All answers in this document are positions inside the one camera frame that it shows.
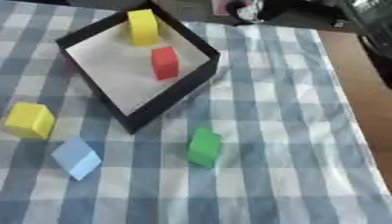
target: black box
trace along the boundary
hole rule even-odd
[[[157,18],[158,45],[133,46],[129,41],[126,12],[142,9],[152,9]],[[180,76],[154,80],[149,53],[165,43],[171,43],[178,53]],[[150,1],[69,33],[57,44],[130,134],[212,78],[220,57],[208,43]]]

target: gingham fabric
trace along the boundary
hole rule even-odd
[[[315,31],[187,24],[221,52],[219,79],[130,136],[53,43],[109,13],[0,2],[0,109],[57,117],[48,141],[0,133],[0,223],[392,223]],[[200,126],[222,135],[213,169],[186,161]],[[80,182],[50,156],[71,135],[103,160]]]

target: light blue cube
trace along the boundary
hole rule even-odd
[[[79,136],[68,138],[52,153],[52,157],[77,180],[86,177],[101,163],[95,151]]]

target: wooden block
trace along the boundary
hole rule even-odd
[[[179,75],[179,60],[170,46],[152,49],[151,64],[160,81]]]
[[[5,120],[5,129],[24,138],[47,139],[54,124],[54,116],[43,104],[17,102]]]
[[[128,12],[130,38],[135,46],[154,45],[158,42],[158,23],[152,10]]]
[[[198,128],[189,145],[187,158],[198,165],[211,168],[220,153],[221,136],[210,129]]]
[[[84,179],[102,161],[96,152],[79,136],[68,138],[52,157],[74,179]]]

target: green cube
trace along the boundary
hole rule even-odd
[[[188,160],[211,168],[220,153],[221,136],[210,129],[198,128],[188,150]]]

